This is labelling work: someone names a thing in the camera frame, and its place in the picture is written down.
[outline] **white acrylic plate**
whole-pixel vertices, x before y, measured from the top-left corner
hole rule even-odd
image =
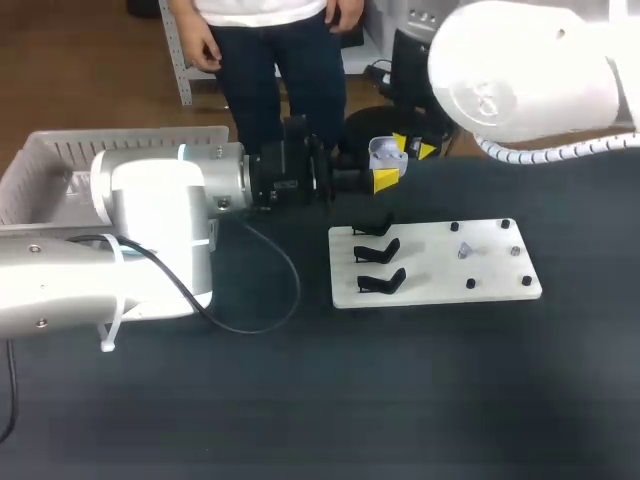
[[[502,220],[458,222],[458,232],[451,231],[451,223],[394,225],[384,237],[356,236],[351,227],[332,228],[333,303],[337,308],[367,308],[538,299],[542,286],[518,225],[510,220],[505,230]],[[400,239],[400,251],[388,265],[355,263],[353,247],[384,250],[394,238]],[[474,253],[461,260],[463,242]],[[520,247],[519,256],[511,255],[513,247]],[[389,280],[399,268],[407,271],[407,279],[394,295],[360,293],[358,276]],[[529,287],[522,284],[525,276],[533,278]],[[473,290],[467,288],[469,278],[476,280]]]

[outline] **yellow object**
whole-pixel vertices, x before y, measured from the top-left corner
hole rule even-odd
[[[393,134],[393,138],[396,139],[396,143],[398,144],[398,149],[401,152],[404,152],[407,148],[407,137],[406,135],[400,135],[398,133]]]
[[[385,168],[373,171],[373,193],[396,185],[400,181],[400,169]]]
[[[436,151],[436,147],[434,147],[433,145],[421,143],[420,152],[418,153],[418,160],[424,160],[435,151]]]

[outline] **black tabletop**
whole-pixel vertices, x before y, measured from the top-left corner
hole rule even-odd
[[[428,160],[329,219],[254,219],[300,270],[291,322],[259,337],[196,318],[128,324],[112,354],[92,328],[18,340],[21,415],[0,477],[638,478],[639,206],[640,159],[626,152]],[[389,211],[515,218],[542,299],[335,310],[327,226]],[[221,319],[249,328],[286,311],[286,264],[237,224],[223,223],[213,264]]]

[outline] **cable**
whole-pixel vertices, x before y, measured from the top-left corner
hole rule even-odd
[[[277,330],[277,329],[281,328],[283,325],[285,325],[291,319],[293,314],[298,309],[298,306],[300,305],[300,299],[302,297],[302,282],[300,281],[300,275],[298,274],[298,270],[296,269],[296,266],[294,265],[294,263],[291,260],[291,258],[289,258],[289,256],[284,252],[284,250],[282,250],[278,245],[276,245],[276,243],[273,242],[273,240],[267,238],[265,235],[263,235],[262,233],[258,232],[255,228],[251,227],[250,225],[247,225],[246,223],[241,223],[241,225],[246,230],[248,230],[249,232],[251,232],[254,235],[256,235],[259,239],[261,239],[262,241],[267,243],[267,245],[269,245],[271,248],[273,248],[277,253],[279,253],[282,256],[282,258],[289,265],[289,268],[291,269],[291,272],[293,273],[293,276],[294,276],[294,279],[295,279],[295,283],[296,283],[296,298],[295,298],[293,304],[291,305],[291,308],[287,312],[287,314],[284,317],[282,317],[281,319],[279,319],[276,322],[274,322],[269,327],[266,327],[266,328],[261,329],[261,330],[241,330],[241,329],[238,329],[238,328],[231,327],[231,326],[221,322],[217,318],[213,317],[209,312],[206,311],[206,309],[202,305],[200,305],[200,302],[198,302],[198,300],[193,296],[193,294],[189,291],[189,289],[182,282],[182,280],[180,280],[176,276],[176,274],[173,273],[171,271],[171,269],[169,267],[167,267],[167,265],[162,260],[160,260],[153,252],[150,252],[146,248],[142,247],[141,245],[139,245],[138,243],[136,243],[136,242],[134,242],[132,240],[129,240],[128,238],[125,238],[125,237],[122,237],[122,236],[117,236],[116,239],[118,240],[118,243],[120,243],[120,245],[123,245],[125,247],[129,247],[132,250],[135,250],[136,252],[140,253],[141,255],[144,255],[151,262],[153,262],[160,270],[162,270],[162,272],[167,277],[169,277],[169,280],[171,280],[171,282],[173,282],[173,284],[180,291],[180,293],[184,296],[184,298],[186,298],[187,301],[191,304],[193,309],[195,311],[197,311],[200,315],[202,315],[205,319],[207,319],[211,323],[213,323],[214,325],[222,328],[223,330],[226,330],[227,332],[237,333],[237,334],[240,334],[240,335],[262,335],[262,334],[265,334],[265,333],[273,332],[274,330]],[[94,242],[94,241],[105,242],[106,240],[105,240],[104,237],[102,237],[100,235],[82,235],[82,236],[79,236],[79,237],[70,238],[67,241],[73,242],[73,243],[83,243],[83,242]]]
[[[370,67],[375,67],[376,65],[378,65],[379,63],[388,63],[389,65],[393,65],[393,62],[391,60],[387,60],[386,58],[381,58],[380,60],[376,60],[375,62],[373,62],[371,65],[369,65]]]
[[[0,445],[2,445],[13,433],[18,421],[18,375],[16,373],[16,359],[13,352],[13,341],[7,340],[7,365],[9,369],[9,384],[11,389],[9,421],[2,434],[0,434]]]
[[[478,146],[490,157],[505,163],[517,165],[539,165],[542,163],[554,163],[562,160],[588,157],[603,152],[626,150],[640,147],[640,135],[638,133],[625,133],[608,137],[587,140],[586,142],[572,143],[556,148],[544,148],[541,150],[514,150],[502,145],[474,136]]]

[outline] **jeans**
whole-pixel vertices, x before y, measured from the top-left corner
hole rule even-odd
[[[222,54],[218,82],[249,155],[283,139],[278,65],[291,115],[304,115],[312,134],[332,149],[342,135],[346,78],[340,38],[324,12],[274,27],[211,27]]]

